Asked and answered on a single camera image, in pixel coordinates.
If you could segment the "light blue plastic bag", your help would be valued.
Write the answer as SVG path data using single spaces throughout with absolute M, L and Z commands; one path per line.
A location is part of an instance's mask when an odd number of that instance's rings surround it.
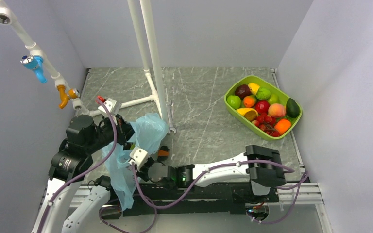
M 158 113 L 146 113 L 130 124 L 135 134 L 129 138 L 129 142 L 145 150 L 149 155 L 158 151 L 161 141 L 169 132 L 167 123 Z M 117 144 L 112 155 L 104 162 L 122 210 L 132 208 L 133 193 L 136 190 L 136 181 L 129 164 L 131 151 L 124 150 L 123 145 Z

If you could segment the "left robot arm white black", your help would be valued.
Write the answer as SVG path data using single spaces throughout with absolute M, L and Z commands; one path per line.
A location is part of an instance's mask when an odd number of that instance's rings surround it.
M 51 160 L 47 188 L 32 232 L 61 232 L 73 196 L 85 175 L 97 168 L 92 154 L 109 144 L 127 149 L 134 133 L 119 114 L 111 119 L 105 117 L 99 124 L 89 115 L 75 116 Z

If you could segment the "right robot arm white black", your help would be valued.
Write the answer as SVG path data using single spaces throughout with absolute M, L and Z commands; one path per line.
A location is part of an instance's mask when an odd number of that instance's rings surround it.
M 250 199 L 261 201 L 271 188 L 287 183 L 285 174 L 289 170 L 283 167 L 277 150 L 257 145 L 245 149 L 235 157 L 209 164 L 172 167 L 150 159 L 142 168 L 136 169 L 136 174 L 146 182 L 178 190 L 246 179 L 250 181 Z

